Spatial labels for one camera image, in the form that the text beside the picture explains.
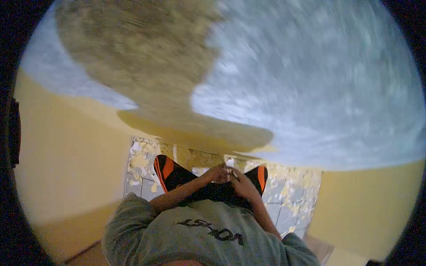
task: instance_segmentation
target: orange stripe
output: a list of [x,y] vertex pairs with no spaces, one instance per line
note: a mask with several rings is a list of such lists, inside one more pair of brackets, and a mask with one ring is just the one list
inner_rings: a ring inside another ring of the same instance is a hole
[[259,179],[260,188],[262,189],[262,193],[263,193],[263,190],[265,189],[265,167],[264,166],[259,166],[259,168],[257,169],[257,178]]
[[166,188],[166,185],[164,184],[163,179],[161,177],[160,163],[158,162],[157,157],[154,160],[154,168],[155,168],[155,171],[157,172],[158,180],[160,180],[161,187],[163,188],[164,192],[166,193],[167,188]]
[[[157,161],[157,169],[160,169],[160,163],[158,161]],[[166,188],[166,185],[164,184],[163,178],[160,177],[159,180],[160,180],[160,184],[161,184],[161,186],[162,186],[162,188],[164,190],[164,193],[166,193],[167,192],[167,188]]]
[[160,179],[161,178],[161,171],[160,171],[160,169],[157,165],[159,165],[159,163],[158,163],[158,158],[156,157],[155,160],[154,160],[154,168],[155,168],[155,171],[156,171],[158,178]]
[[166,164],[164,165],[164,168],[163,168],[164,180],[166,180],[167,177],[173,172],[174,168],[175,168],[174,162],[169,157],[166,157]]

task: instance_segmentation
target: tiled floor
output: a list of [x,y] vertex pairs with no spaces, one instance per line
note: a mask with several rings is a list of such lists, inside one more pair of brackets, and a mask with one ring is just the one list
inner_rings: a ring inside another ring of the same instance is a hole
[[154,159],[158,154],[169,156],[197,176],[224,161],[244,172],[261,164],[266,165],[268,180],[262,198],[271,220],[275,222],[283,237],[289,232],[303,237],[317,200],[321,171],[262,161],[246,161],[135,138],[130,148],[124,195],[133,192],[150,201],[164,193],[153,168]]

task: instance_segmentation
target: man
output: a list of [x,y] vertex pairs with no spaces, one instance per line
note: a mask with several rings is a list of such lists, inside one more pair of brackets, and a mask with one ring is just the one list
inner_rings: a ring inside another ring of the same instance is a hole
[[159,155],[154,169],[165,194],[125,197],[105,227],[110,265],[320,265],[295,234],[281,239],[269,218],[264,166],[242,174],[219,165],[196,177]]

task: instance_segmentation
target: gray t-shirt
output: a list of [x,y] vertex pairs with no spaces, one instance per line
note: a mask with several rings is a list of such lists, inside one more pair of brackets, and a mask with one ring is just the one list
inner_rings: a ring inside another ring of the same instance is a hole
[[145,199],[133,193],[105,226],[102,249],[111,266],[173,260],[220,266],[320,265],[295,234],[278,240],[249,210],[202,200],[156,215]]

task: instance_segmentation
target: hand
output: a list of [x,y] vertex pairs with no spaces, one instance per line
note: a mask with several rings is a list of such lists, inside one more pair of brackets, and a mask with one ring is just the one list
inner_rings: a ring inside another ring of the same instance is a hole
[[228,168],[232,169],[234,174],[237,175],[237,177],[235,177],[235,175],[232,173],[230,174],[230,180],[232,186],[235,188],[235,193],[240,197],[246,198],[248,201],[250,201],[250,203],[257,203],[259,201],[261,202],[262,197],[251,180],[237,169],[233,167]]
[[225,183],[229,181],[229,174],[224,163],[210,168],[201,177],[205,178],[209,182],[215,181],[216,183]]

